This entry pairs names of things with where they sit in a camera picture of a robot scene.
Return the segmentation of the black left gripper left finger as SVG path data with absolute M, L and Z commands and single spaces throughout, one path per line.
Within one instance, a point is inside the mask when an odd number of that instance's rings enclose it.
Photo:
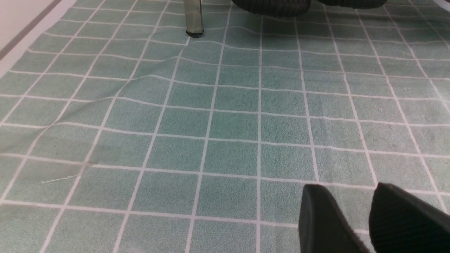
M 302 253 L 368 253 L 335 198 L 319 184 L 306 184 L 299 214 Z

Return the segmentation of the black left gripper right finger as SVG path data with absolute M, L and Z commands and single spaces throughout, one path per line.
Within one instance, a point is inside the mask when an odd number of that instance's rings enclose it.
M 448 253 L 450 217 L 394 184 L 378 183 L 369 235 L 377 253 Z

